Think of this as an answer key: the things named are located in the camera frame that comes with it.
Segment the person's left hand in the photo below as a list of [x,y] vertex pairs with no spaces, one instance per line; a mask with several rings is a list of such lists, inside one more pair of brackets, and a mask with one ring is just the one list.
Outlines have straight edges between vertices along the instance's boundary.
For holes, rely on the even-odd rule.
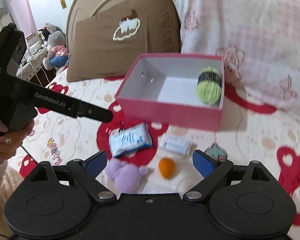
[[0,120],[0,160],[8,160],[15,155],[17,148],[23,144],[23,140],[32,132],[34,120],[32,119],[24,128],[8,133],[8,128]]

